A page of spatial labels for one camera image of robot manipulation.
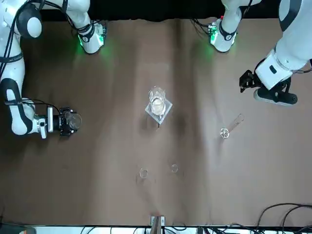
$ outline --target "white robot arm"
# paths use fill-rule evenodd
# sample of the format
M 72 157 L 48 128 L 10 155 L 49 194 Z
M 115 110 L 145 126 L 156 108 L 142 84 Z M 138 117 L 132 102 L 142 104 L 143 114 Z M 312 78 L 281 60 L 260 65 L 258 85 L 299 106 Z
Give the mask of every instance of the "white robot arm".
M 297 96 L 289 93 L 291 76 L 301 71 L 307 62 L 312 65 L 312 1 L 282 0 L 279 21 L 283 37 L 252 73 L 250 70 L 239 79 L 241 93 L 246 88 L 260 87 L 255 99 L 281 105 L 297 103 Z
M 58 130 L 62 136 L 69 136 L 77 130 L 74 123 L 81 118 L 70 108 L 61 108 L 59 115 L 54 116 L 52 107 L 48 107 L 46 116 L 38 116 L 35 103 L 21 97 L 25 65 L 20 37 L 38 37 L 42 30 L 39 10 L 57 8 L 77 29 L 85 52 L 95 53 L 104 45 L 106 28 L 91 22 L 89 4 L 89 0 L 4 0 L 0 4 L 0 87 L 15 134 L 40 133 L 46 138 L 47 132 Z
M 244 18 L 250 6 L 258 4 L 262 0 L 221 0 L 225 7 L 223 19 L 212 23 L 216 31 L 211 36 L 210 43 L 220 52 L 227 52 L 234 43 L 239 22 Z M 242 6 L 247 6 L 244 13 Z

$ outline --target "test tube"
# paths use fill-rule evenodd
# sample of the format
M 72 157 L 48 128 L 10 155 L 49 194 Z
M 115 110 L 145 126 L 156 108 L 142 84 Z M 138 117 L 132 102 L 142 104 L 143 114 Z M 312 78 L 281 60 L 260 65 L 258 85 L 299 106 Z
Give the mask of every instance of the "test tube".
M 140 170 L 140 177 L 141 177 L 142 179 L 146 179 L 146 178 L 147 178 L 147 175 L 148 175 L 147 170 L 141 168 L 141 170 Z
M 172 164 L 172 165 L 171 165 L 171 171 L 172 171 L 173 173 L 177 173 L 178 170 L 179 170 L 179 168 L 178 168 L 178 166 L 177 166 L 176 164 Z
M 244 115 L 239 114 L 236 119 L 232 121 L 232 123 L 227 128 L 221 128 L 220 136 L 223 139 L 227 139 L 230 136 L 230 132 L 234 130 L 241 122 L 244 121 Z

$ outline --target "brown table surface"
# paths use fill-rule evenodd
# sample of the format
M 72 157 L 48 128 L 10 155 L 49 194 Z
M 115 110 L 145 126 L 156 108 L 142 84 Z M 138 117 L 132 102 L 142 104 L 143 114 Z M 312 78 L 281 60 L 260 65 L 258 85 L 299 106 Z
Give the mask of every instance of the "brown table surface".
M 294 107 L 239 92 L 239 77 L 281 35 L 277 19 L 245 19 L 220 54 L 188 20 L 116 21 L 89 56 L 67 23 L 45 23 L 39 39 L 22 43 L 24 96 L 70 105 L 83 123 L 70 138 L 15 136 L 2 107 L 4 220 L 148 225 L 161 214 L 168 225 L 253 225 L 269 205 L 312 202 L 311 75 L 293 76 Z M 154 85 L 173 103 L 160 128 L 144 112 Z M 221 142 L 220 128 L 240 113 L 245 120 Z M 149 173 L 143 182 L 140 168 Z M 268 211 L 262 224 L 279 225 L 287 209 Z M 307 224 L 309 212 L 295 211 L 286 225 Z

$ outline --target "glass cup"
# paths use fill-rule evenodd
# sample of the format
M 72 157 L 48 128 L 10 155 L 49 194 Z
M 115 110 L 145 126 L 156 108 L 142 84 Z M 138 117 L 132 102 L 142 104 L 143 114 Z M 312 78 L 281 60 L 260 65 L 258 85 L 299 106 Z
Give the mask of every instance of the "glass cup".
M 73 114 L 70 112 L 66 112 L 65 118 L 67 119 L 67 122 L 72 129 L 79 129 L 80 128 L 80 126 L 82 124 L 82 118 L 79 114 Z
M 151 111 L 156 116 L 161 116 L 165 113 L 165 91 L 160 87 L 155 86 L 149 91 Z

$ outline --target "clear glass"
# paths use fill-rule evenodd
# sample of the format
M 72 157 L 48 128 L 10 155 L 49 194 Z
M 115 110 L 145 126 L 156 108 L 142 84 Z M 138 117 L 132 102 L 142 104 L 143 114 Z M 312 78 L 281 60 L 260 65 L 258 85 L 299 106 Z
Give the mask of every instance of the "clear glass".
M 81 127 L 82 118 L 79 114 L 66 112 L 65 118 L 67 119 L 67 122 L 72 129 L 79 129 Z
M 173 173 L 177 173 L 178 170 L 179 170 L 179 168 L 178 168 L 178 166 L 177 166 L 176 164 L 172 164 L 172 165 L 171 165 L 171 171 L 172 171 Z
M 144 170 L 143 168 L 141 168 L 141 170 L 140 170 L 140 177 L 141 177 L 142 179 L 146 179 L 146 178 L 147 178 L 147 175 L 148 175 L 147 170 Z
M 161 116 L 165 113 L 165 91 L 160 87 L 155 86 L 149 91 L 151 111 L 156 116 Z
M 227 128 L 221 128 L 220 136 L 223 139 L 227 139 L 230 136 L 230 132 L 234 130 L 241 122 L 245 119 L 243 114 L 239 114 L 236 119 L 232 121 L 232 123 Z

